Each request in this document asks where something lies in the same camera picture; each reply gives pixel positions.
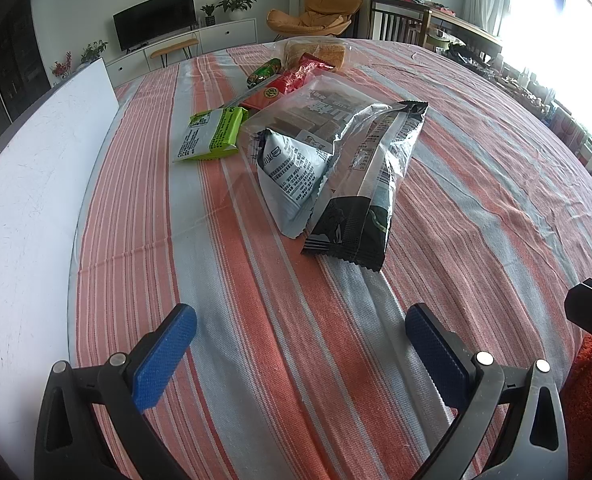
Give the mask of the black long snack bag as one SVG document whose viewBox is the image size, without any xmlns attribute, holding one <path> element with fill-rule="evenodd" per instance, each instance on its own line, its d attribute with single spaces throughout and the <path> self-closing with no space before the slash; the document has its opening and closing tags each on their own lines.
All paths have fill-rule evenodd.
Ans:
<svg viewBox="0 0 592 480">
<path fill-rule="evenodd" d="M 401 101 L 356 122 L 334 148 L 306 227 L 306 255 L 381 270 L 396 192 L 406 176 L 428 104 Z"/>
</svg>

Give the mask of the green white snack packet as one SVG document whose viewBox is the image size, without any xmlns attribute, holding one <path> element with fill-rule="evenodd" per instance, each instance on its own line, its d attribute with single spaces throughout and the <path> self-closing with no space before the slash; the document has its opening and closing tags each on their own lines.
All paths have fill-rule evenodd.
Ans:
<svg viewBox="0 0 592 480">
<path fill-rule="evenodd" d="M 213 160 L 238 152 L 238 134 L 248 118 L 241 106 L 214 108 L 193 115 L 183 133 L 176 161 Z"/>
</svg>

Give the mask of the silver grey snack pouch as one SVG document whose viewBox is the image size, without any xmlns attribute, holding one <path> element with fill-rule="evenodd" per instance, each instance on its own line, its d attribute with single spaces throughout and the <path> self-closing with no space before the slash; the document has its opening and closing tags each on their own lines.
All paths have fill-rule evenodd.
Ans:
<svg viewBox="0 0 592 480">
<path fill-rule="evenodd" d="M 280 233 L 294 240 L 304 232 L 331 155 L 269 128 L 256 140 L 262 197 Z"/>
</svg>

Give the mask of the clear bag brown bars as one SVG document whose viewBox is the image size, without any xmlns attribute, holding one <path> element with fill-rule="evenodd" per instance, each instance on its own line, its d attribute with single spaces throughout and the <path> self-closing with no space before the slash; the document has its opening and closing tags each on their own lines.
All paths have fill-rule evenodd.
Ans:
<svg viewBox="0 0 592 480">
<path fill-rule="evenodd" d="M 351 128 L 388 110 L 393 102 L 380 90 L 343 76 L 322 74 L 247 119 L 241 134 L 253 140 L 270 129 L 332 154 L 334 144 Z"/>
</svg>

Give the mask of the green sausage snack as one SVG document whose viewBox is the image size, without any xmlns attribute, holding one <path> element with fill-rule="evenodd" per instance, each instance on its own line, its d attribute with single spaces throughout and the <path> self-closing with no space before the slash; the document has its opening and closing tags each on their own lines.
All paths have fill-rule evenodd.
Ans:
<svg viewBox="0 0 592 480">
<path fill-rule="evenodd" d="M 248 88 L 254 88 L 257 84 L 270 79 L 282 72 L 282 61 L 279 58 L 270 58 L 251 73 L 246 80 Z"/>
</svg>

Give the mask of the bagged sliced bread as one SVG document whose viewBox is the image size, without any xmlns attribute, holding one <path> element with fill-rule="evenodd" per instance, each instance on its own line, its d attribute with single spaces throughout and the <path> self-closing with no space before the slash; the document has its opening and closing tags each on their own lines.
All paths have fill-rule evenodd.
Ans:
<svg viewBox="0 0 592 480">
<path fill-rule="evenodd" d="M 302 36 L 282 39 L 273 47 L 289 70 L 299 65 L 306 54 L 334 67 L 336 72 L 349 70 L 362 63 L 362 54 L 349 41 L 333 36 Z"/>
</svg>

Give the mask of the red snack packet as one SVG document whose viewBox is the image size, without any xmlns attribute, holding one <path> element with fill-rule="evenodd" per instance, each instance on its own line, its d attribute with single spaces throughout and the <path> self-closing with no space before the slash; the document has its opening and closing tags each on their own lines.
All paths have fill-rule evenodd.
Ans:
<svg viewBox="0 0 592 480">
<path fill-rule="evenodd" d="M 279 101 L 283 96 L 302 88 L 312 77 L 333 70 L 335 70 L 333 64 L 316 58 L 309 53 L 304 53 L 295 67 L 286 70 L 266 84 L 258 84 L 248 96 L 241 99 L 238 106 L 246 108 L 251 113 L 258 112 L 258 110 L 263 110 Z"/>
</svg>

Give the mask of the thin dark stick packet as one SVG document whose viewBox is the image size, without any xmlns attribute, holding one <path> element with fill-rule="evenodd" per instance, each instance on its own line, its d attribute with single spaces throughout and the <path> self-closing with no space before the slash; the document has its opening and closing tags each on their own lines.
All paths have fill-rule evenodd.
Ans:
<svg viewBox="0 0 592 480">
<path fill-rule="evenodd" d="M 258 88 L 251 88 L 251 89 L 247 89 L 245 92 L 243 92 L 242 94 L 240 94 L 239 96 L 236 96 L 233 99 L 230 99 L 230 101 L 225 102 L 224 104 L 221 105 L 221 108 L 227 108 L 227 107 L 236 107 L 239 106 L 241 104 L 241 102 L 245 101 L 246 99 L 248 99 L 250 96 L 253 96 L 255 93 L 257 93 L 259 91 Z"/>
</svg>

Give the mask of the striped red grey tablecloth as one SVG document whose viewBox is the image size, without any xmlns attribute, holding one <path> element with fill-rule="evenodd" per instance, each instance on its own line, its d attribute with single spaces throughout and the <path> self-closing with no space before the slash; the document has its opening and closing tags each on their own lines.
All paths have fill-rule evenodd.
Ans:
<svg viewBox="0 0 592 480">
<path fill-rule="evenodd" d="M 407 479 L 452 416 L 404 334 L 427 304 L 499 363 L 581 346 L 566 292 L 592 278 L 592 177 L 545 125 L 426 50 L 360 40 L 347 76 L 430 106 L 381 271 L 280 234 L 245 153 L 178 162 L 190 117 L 274 55 L 211 53 L 119 87 L 79 218 L 72 356 L 131 349 L 180 302 L 198 329 L 148 413 L 195 479 Z"/>
</svg>

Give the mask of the white tv cabinet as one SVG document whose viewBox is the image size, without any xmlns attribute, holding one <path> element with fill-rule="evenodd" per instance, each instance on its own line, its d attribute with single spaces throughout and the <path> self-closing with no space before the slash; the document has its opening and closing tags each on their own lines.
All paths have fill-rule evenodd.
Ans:
<svg viewBox="0 0 592 480">
<path fill-rule="evenodd" d="M 157 40 L 136 48 L 106 63 L 114 88 L 138 77 L 200 55 L 256 44 L 257 23 L 254 18 L 202 27 Z"/>
</svg>

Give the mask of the black display cabinet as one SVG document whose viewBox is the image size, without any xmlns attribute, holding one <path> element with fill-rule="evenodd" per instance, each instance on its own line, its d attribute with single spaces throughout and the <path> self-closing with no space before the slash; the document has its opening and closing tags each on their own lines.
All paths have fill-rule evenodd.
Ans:
<svg viewBox="0 0 592 480">
<path fill-rule="evenodd" d="M 31 0 L 17 0 L 0 24 L 0 136 L 49 88 Z"/>
</svg>

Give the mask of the green plant white vase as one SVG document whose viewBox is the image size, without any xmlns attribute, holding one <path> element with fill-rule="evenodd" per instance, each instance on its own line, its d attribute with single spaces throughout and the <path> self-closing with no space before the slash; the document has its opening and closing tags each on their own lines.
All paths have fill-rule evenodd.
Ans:
<svg viewBox="0 0 592 480">
<path fill-rule="evenodd" d="M 87 44 L 80 56 L 81 64 L 89 64 L 96 61 L 98 58 L 102 58 L 102 54 L 107 49 L 108 42 L 105 40 L 95 40 L 90 44 Z"/>
</svg>

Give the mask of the wooden bench stool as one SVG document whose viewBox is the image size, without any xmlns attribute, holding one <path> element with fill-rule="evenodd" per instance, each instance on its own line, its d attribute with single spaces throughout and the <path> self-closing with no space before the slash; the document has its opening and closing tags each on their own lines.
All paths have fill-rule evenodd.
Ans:
<svg viewBox="0 0 592 480">
<path fill-rule="evenodd" d="M 150 53 L 151 60 L 159 60 L 162 67 L 169 65 L 169 55 L 181 52 L 185 60 L 189 60 L 193 57 L 192 49 L 200 44 L 196 37 L 190 37 L 175 44 L 168 44 L 166 47 L 154 50 Z"/>
</svg>

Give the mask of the small potted plant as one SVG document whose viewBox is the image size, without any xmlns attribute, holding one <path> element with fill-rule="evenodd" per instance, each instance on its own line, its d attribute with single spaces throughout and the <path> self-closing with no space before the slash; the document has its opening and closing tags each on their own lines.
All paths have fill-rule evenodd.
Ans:
<svg viewBox="0 0 592 480">
<path fill-rule="evenodd" d="M 212 26 L 216 24 L 216 6 L 214 4 L 204 4 L 204 6 L 200 7 L 200 10 L 204 13 L 206 26 Z"/>
</svg>

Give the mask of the potted green plant right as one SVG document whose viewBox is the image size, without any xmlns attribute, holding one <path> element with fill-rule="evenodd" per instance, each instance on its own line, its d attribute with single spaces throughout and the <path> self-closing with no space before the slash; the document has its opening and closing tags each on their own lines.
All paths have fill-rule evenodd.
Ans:
<svg viewBox="0 0 592 480">
<path fill-rule="evenodd" d="M 217 6 L 231 21 L 244 18 L 258 0 L 218 0 Z"/>
</svg>

